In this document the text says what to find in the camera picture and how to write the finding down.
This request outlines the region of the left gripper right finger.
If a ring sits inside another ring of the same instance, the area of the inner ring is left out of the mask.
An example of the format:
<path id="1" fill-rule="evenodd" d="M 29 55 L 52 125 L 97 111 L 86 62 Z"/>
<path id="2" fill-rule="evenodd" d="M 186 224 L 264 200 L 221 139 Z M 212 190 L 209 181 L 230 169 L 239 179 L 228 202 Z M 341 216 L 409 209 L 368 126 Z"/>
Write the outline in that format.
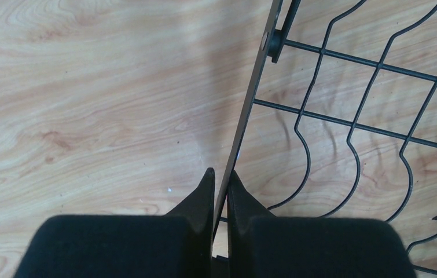
<path id="1" fill-rule="evenodd" d="M 415 277 L 401 238 L 366 218 L 279 217 L 245 188 L 227 187 L 231 277 Z"/>

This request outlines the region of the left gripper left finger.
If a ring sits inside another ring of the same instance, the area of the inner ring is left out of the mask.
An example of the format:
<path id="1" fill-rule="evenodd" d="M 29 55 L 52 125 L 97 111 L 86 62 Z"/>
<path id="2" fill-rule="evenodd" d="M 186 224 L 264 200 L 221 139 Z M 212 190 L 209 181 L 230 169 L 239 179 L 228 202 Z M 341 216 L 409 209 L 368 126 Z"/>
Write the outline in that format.
<path id="1" fill-rule="evenodd" d="M 215 172 L 164 215 L 56 215 L 16 277 L 210 277 Z"/>

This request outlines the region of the black wire dish rack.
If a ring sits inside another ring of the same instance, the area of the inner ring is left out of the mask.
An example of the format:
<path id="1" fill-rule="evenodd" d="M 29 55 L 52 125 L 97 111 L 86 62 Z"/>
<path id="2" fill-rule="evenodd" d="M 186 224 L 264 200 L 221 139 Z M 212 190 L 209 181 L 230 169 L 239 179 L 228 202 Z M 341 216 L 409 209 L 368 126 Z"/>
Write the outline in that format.
<path id="1" fill-rule="evenodd" d="M 377 218 L 437 277 L 437 1 L 273 1 L 218 193 L 278 216 Z"/>

